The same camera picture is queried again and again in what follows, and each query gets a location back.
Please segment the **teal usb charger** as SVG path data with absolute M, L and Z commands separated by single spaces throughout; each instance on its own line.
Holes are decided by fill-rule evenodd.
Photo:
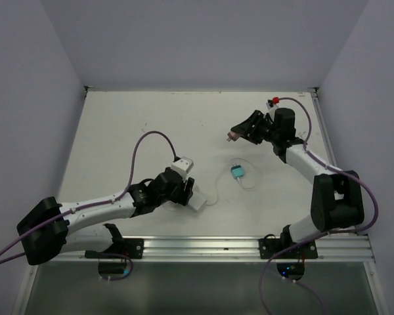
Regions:
M 241 164 L 233 164 L 230 168 L 230 172 L 235 180 L 240 180 L 245 175 L 245 170 Z

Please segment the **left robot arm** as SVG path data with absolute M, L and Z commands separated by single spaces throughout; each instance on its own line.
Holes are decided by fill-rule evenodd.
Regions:
M 41 200 L 16 226 L 28 264 L 46 263 L 57 255 L 86 251 L 92 258 L 120 257 L 128 252 L 113 221 L 153 212 L 171 201 L 182 206 L 192 198 L 194 179 L 167 167 L 156 178 L 131 185 L 121 194 L 77 203 Z

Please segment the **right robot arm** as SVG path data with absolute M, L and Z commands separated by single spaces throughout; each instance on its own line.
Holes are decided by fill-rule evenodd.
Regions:
M 303 241 L 322 232 L 356 226 L 364 221 L 361 186 L 350 177 L 332 171 L 317 155 L 310 156 L 304 141 L 296 136 L 295 112 L 279 108 L 273 114 L 259 110 L 232 127 L 228 137 L 243 138 L 253 144 L 263 141 L 273 145 L 273 152 L 285 164 L 299 171 L 312 184 L 309 214 L 285 226 L 280 234 L 279 249 L 285 257 L 295 257 L 303 249 Z

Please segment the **white cube power socket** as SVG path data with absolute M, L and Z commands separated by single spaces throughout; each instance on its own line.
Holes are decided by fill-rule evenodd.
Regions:
M 207 204 L 207 199 L 204 194 L 201 192 L 201 189 L 198 185 L 194 186 L 192 189 L 192 196 L 188 201 L 188 207 L 193 209 L 194 211 L 201 211 Z

